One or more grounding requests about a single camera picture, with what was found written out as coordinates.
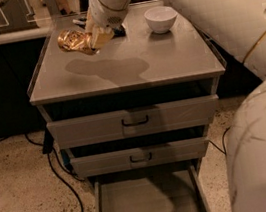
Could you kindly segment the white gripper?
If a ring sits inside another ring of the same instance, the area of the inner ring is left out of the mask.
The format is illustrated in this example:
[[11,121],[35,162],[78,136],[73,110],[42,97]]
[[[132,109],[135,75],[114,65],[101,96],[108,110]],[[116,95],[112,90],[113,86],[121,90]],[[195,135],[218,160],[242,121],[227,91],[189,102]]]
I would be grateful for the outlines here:
[[93,49],[101,49],[113,38],[114,32],[111,27],[117,27],[123,23],[130,2],[131,0],[88,1],[85,32],[92,34],[90,40]]

